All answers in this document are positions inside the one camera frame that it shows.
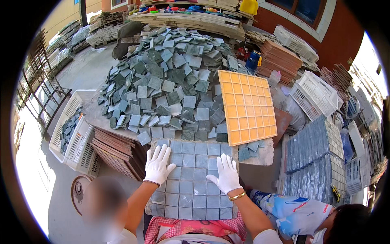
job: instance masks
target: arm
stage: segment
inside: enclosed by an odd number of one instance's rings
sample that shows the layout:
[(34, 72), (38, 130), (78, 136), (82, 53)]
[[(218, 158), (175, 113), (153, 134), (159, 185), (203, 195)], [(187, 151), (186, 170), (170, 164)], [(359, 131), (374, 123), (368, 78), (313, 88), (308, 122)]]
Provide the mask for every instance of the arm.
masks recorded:
[(135, 236), (149, 198), (158, 185), (164, 183), (169, 173), (176, 167), (175, 164), (167, 166), (170, 152), (171, 148), (167, 147), (166, 144), (163, 145), (161, 151), (160, 146), (156, 147), (153, 158), (151, 158), (151, 150), (147, 151), (144, 182), (127, 200), (128, 214), (124, 228)]
[[(222, 154), (217, 158), (219, 178), (208, 175), (207, 179), (214, 182), (226, 195), (234, 197), (243, 193), (237, 174), (236, 162), (231, 162), (230, 157)], [(255, 238), (264, 230), (273, 230), (272, 224), (263, 211), (254, 204), (247, 195), (237, 199), (234, 203), (238, 206), (246, 227), (252, 238)]]

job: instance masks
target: concrete floor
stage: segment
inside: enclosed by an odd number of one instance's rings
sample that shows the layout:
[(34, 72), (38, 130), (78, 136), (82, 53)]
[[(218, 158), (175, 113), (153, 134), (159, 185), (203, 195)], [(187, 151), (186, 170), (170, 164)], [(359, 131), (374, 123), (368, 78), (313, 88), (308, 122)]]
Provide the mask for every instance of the concrete floor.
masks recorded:
[[(88, 47), (78, 53), (74, 57), (74, 60), (57, 75), (57, 79), (59, 80), (61, 86), (70, 88), (73, 91), (78, 89), (97, 89), (99, 85), (105, 80), (110, 67), (115, 66), (118, 63), (118, 61), (112, 58), (113, 47), (114, 45), (108, 45), (101, 53), (92, 51), (91, 47)], [(65, 105), (66, 103), (64, 103), (64, 105), (54, 117), (53, 122), (48, 130), (50, 135), (53, 134), (54, 127)], [(22, 136), (22, 140), (24, 139), (25, 142), (21, 142), (21, 147), (19, 148), (17, 156), (23, 154), (23, 152), (28, 148), (26, 142), (27, 139), (23, 138), (24, 136), (25, 134)], [(30, 138), (30, 140), (28, 140), (29, 143), (31, 143), (31, 140), (36, 141), (36, 139)], [(85, 227), (82, 217), (79, 216), (74, 209), (69, 194), (73, 179), (80, 173), (73, 171), (67, 165), (61, 164), (49, 151), (48, 142), (42, 141), (41, 151), (47, 162), (47, 168), (49, 169), (47, 171), (52, 171), (52, 175), (55, 177), (52, 177), (52, 187), (47, 187), (47, 189), (49, 189), (48, 192), (50, 193), (51, 191), (51, 197), (48, 198), (48, 212), (46, 213), (47, 223), (44, 222), (46, 215), (43, 215), (44, 217), (41, 218), (41, 221), (39, 221), (40, 225), (44, 226), (46, 224), (48, 226), (48, 237), (52, 243), (90, 243), (88, 235), (85, 234)], [(275, 149), (274, 163), (271, 166), (251, 166), (240, 164), (240, 176), (245, 184), (261, 191), (275, 192), (276, 189), (274, 189), (271, 184), (272, 181), (278, 179), (280, 168), (280, 153), (281, 146), (279, 144), (279, 146)], [(26, 172), (23, 174), (23, 170), (23, 167), (18, 167), (19, 178), (25, 177), (24, 175), (27, 175)], [(105, 164), (101, 165), (98, 176), (103, 175), (114, 176), (124, 188), (127, 196), (130, 196), (141, 184), (140, 182), (137, 182), (116, 172), (115, 170), (112, 170)], [(26, 192), (26, 189), (28, 189), (28, 181), (23, 181), (21, 179), (21, 182), (32, 212), (38, 219), (38, 211), (36, 208), (38, 208), (37, 206), (39, 205), (40, 199), (34, 198), (32, 196), (33, 194), (28, 195)], [(141, 221), (137, 230), (139, 243), (144, 242), (142, 232), (143, 221)]]

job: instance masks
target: yellow container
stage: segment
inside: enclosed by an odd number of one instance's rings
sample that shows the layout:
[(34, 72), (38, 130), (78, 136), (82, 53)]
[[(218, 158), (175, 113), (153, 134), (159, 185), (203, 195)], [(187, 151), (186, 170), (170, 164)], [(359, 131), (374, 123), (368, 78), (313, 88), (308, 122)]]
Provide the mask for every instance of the yellow container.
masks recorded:
[(240, 10), (249, 14), (257, 15), (258, 4), (256, 0), (243, 0)]

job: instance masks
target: orange plastic grid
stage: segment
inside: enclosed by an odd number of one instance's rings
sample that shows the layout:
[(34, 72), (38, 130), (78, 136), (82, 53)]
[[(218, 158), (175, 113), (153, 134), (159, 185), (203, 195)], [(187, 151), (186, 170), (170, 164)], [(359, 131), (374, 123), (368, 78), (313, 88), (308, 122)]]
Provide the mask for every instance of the orange plastic grid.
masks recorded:
[(278, 135), (268, 81), (218, 70), (229, 146)]

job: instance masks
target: tile mosaic sheet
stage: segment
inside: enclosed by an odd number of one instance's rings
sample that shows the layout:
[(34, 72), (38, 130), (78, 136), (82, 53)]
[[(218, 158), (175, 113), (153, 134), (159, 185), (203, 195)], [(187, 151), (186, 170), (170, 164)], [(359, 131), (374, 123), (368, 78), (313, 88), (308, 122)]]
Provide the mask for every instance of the tile mosaic sheet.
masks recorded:
[(277, 135), (275, 112), (264, 78), (218, 70), (225, 107), (229, 145)]
[[(157, 139), (152, 147), (167, 143)], [(232, 155), (227, 144), (169, 140), (172, 153), (168, 164), (176, 168), (159, 187), (147, 205), (152, 215), (192, 220), (231, 219), (237, 216), (237, 207), (206, 175), (218, 177), (217, 154), (221, 145)]]

